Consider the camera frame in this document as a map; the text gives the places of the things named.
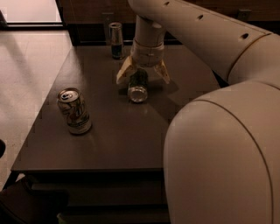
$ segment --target white floor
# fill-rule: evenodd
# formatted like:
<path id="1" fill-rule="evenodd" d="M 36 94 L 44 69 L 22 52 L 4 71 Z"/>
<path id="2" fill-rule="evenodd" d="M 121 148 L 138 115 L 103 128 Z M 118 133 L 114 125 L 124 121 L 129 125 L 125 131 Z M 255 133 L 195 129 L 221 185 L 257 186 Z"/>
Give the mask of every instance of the white floor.
<path id="1" fill-rule="evenodd" d="M 0 190 L 71 47 L 67 31 L 0 32 Z"/>

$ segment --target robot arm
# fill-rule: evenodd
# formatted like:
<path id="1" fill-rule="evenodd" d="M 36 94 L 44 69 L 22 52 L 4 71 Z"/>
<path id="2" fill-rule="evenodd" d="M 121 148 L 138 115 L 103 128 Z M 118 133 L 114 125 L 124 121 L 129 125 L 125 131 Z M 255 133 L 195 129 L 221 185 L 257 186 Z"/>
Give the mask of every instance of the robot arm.
<path id="1" fill-rule="evenodd" d="M 130 68 L 163 62 L 167 30 L 239 83 L 188 103 L 168 129 L 171 223 L 280 224 L 279 36 L 181 0 L 129 4 L 138 15 Z"/>

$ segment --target table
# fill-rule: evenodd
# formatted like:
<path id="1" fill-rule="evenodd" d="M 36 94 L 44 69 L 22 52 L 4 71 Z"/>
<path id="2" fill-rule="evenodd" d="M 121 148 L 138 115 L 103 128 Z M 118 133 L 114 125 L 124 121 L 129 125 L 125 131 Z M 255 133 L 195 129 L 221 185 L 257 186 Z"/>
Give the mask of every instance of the table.
<path id="1" fill-rule="evenodd" d="M 111 58 L 109 46 L 73 48 L 9 181 L 23 173 L 34 189 L 68 190 L 69 206 L 63 213 L 67 223 L 168 223 L 166 131 L 190 100 L 219 87 L 212 71 L 182 45 L 168 45 L 164 61 L 171 83 L 166 85 L 146 69 L 149 97 L 135 104 L 126 95 L 127 85 L 116 85 L 123 61 Z M 84 94 L 93 123 L 84 135 L 70 134 L 60 114 L 56 99 L 64 88 L 78 88 Z"/>

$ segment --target can top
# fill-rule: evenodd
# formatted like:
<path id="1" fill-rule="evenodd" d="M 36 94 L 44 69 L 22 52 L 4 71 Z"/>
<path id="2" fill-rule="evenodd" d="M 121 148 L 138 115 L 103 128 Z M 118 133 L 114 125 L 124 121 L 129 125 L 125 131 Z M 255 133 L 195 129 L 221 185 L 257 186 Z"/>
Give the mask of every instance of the can top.
<path id="1" fill-rule="evenodd" d="M 79 98 L 80 92 L 77 88 L 70 87 L 62 90 L 58 94 L 58 101 L 60 102 L 73 102 Z"/>

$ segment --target can lid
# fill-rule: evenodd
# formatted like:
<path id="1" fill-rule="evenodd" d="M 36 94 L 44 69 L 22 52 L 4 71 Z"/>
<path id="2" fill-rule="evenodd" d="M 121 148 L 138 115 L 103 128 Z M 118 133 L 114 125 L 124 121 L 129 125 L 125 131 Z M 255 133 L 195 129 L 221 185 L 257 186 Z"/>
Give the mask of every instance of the can lid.
<path id="1" fill-rule="evenodd" d="M 73 102 L 79 98 L 79 90 L 73 87 L 66 88 L 58 94 L 60 102 Z"/>
<path id="2" fill-rule="evenodd" d="M 144 102 L 148 98 L 148 92 L 145 87 L 130 87 L 128 96 L 133 102 Z"/>

